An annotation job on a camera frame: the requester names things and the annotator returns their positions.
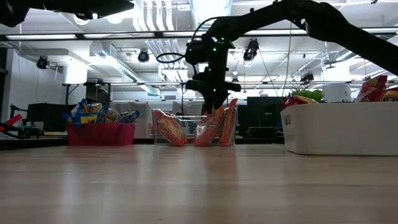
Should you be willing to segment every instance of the wooden tabletop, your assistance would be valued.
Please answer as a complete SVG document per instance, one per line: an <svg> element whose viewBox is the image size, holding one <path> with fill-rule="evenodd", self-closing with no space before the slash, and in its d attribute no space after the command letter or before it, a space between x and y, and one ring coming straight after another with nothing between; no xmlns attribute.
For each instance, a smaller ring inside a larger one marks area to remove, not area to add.
<svg viewBox="0 0 398 224"><path fill-rule="evenodd" d="M267 145L5 151L0 223L398 223L398 158Z"/></svg>

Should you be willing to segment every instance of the white wall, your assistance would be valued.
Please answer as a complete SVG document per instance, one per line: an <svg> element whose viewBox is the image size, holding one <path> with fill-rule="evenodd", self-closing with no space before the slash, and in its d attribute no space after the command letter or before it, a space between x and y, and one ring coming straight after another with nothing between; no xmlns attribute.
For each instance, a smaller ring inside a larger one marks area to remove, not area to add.
<svg viewBox="0 0 398 224"><path fill-rule="evenodd" d="M54 70L39 70L35 62L18 56L15 50L8 50L5 91L1 121L10 117L10 106L27 109L32 103L65 104L66 88L62 86L63 75Z"/></svg>

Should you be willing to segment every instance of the clear plastic bin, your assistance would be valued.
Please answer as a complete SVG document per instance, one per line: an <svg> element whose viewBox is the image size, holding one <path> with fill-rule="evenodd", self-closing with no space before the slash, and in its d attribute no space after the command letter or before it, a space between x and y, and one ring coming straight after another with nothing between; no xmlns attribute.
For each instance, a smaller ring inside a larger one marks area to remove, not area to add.
<svg viewBox="0 0 398 224"><path fill-rule="evenodd" d="M197 135L198 132L198 125L200 124L200 122L202 121L202 119L207 118L207 116L175 116L173 114L169 114L169 113L164 113L162 110L160 109L153 109L152 110L152 120L153 120L153 133L154 133L154 139L155 139L155 144L157 145L173 145L171 142L169 142L165 136L162 134L162 131L160 130L161 128L165 129L168 127L165 126L161 126L159 124L159 121L157 120L156 116L155 116L155 112L158 113L163 113L163 116L166 116L168 118L174 119L182 128L183 132L185 133L185 136L187 138L187 142L186 144L184 144L184 146L193 146L195 145L195 137ZM217 134L214 137L211 146L220 146L219 143L219 133L220 133L220 129L223 127L223 122L224 119L226 117L226 112L227 110L225 110L224 112L224 116L223 119L221 119L220 124L218 130L216 131ZM229 122L229 125L232 126L232 130L231 132L233 133L233 136L231 137L231 140L229 142L229 144L223 144L223 146L233 146L235 145L235 131L236 131L236 118L238 117L238 109L235 108L233 113L233 120Z"/></svg>

